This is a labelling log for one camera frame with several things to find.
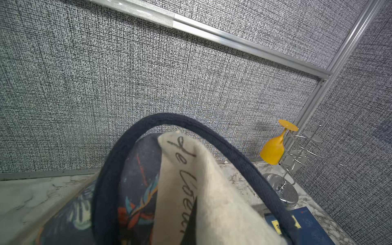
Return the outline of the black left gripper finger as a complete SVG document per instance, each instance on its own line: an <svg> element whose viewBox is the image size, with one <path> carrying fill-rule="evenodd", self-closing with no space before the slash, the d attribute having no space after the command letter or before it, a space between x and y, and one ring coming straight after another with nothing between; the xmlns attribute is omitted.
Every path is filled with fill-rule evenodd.
<svg viewBox="0 0 392 245"><path fill-rule="evenodd" d="M182 201L185 212L181 214L180 233L183 234L181 245L196 245L196 219L197 219L197 199L190 200L184 198Z"/></svg>

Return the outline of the cream canvas tote bag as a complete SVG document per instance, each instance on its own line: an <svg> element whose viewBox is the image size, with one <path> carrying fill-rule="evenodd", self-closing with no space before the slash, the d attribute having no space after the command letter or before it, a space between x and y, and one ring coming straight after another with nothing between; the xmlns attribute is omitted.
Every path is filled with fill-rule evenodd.
<svg viewBox="0 0 392 245"><path fill-rule="evenodd" d="M158 113L128 129L99 173L13 243L180 245L182 201L188 198L197 199L196 245L289 245L230 184L203 143L179 131L149 134L161 125L192 131L218 149L277 219L282 234L299 241L292 215L244 154L195 119Z"/></svg>

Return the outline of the dark blue book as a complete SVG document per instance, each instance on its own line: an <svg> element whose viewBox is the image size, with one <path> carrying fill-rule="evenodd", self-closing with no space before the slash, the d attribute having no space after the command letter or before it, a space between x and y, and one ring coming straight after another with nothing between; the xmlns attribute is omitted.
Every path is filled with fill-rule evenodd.
<svg viewBox="0 0 392 245"><path fill-rule="evenodd" d="M266 222L274 228L274 230L284 238L289 245L333 245L334 242L323 230L321 225L316 221L307 207L302 207L289 211L295 221L295 226L298 230L300 239L298 242L292 241L283 235L280 230L280 224L277 219L268 213L264 216Z"/></svg>

